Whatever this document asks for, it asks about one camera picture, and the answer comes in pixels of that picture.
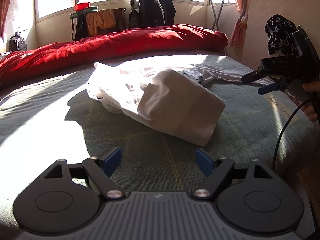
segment orange towel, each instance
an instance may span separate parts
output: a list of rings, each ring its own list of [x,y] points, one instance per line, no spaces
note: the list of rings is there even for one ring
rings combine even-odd
[[[86,15],[87,30],[89,36],[98,34],[98,27],[101,29],[112,28],[116,26],[113,9],[100,10],[98,12],[88,13]]]

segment red cloth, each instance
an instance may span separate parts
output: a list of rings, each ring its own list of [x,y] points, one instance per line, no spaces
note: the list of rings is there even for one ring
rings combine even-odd
[[[0,87],[107,58],[164,50],[222,51],[227,44],[224,33],[191,25],[128,29],[75,42],[59,42],[5,57],[0,61]]]

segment bed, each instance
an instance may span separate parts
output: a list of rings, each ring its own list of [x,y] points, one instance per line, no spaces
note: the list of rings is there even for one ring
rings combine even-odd
[[[100,61],[121,64],[219,65],[250,69],[227,56],[209,51],[149,52]],[[113,147],[123,151],[111,179],[131,190],[187,190],[204,175],[194,162],[196,145],[153,130],[124,114],[112,115],[88,97],[86,83],[93,63],[41,76],[1,91],[0,101],[0,239],[18,230],[12,214],[17,195],[57,159],[79,163]],[[277,137],[287,112],[296,106],[282,92],[260,96],[258,86],[213,80],[208,87],[226,101],[209,143],[211,158],[227,156],[238,163],[259,158],[271,165]],[[319,126],[300,111],[282,138],[277,172],[303,168],[318,154]]]

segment window frame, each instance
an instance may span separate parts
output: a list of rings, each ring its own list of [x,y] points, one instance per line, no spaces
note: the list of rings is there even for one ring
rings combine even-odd
[[[38,0],[34,0],[35,1],[35,11],[36,11],[36,23],[42,22],[46,19],[61,15],[61,14],[65,14],[68,12],[73,12],[73,7],[69,7],[57,12],[54,12],[52,14],[48,14],[46,16],[43,16],[41,18],[39,18],[39,10],[38,10]],[[99,6],[99,5],[104,5],[104,4],[113,4],[113,3],[128,3],[130,0],[103,0],[103,1],[99,1],[99,2],[94,2],[91,3],[92,6]],[[204,0],[204,1],[194,1],[194,0],[172,0],[174,2],[179,2],[179,3],[189,3],[189,4],[195,4],[195,5],[203,5],[203,6],[211,6],[210,2],[208,0]],[[236,4],[232,4],[229,3],[229,0],[226,0],[224,3],[225,6],[236,6]]]

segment floor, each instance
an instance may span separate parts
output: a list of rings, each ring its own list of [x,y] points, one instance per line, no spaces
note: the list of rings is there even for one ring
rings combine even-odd
[[[310,163],[298,173],[298,176],[315,209],[317,222],[320,225],[320,161]]]

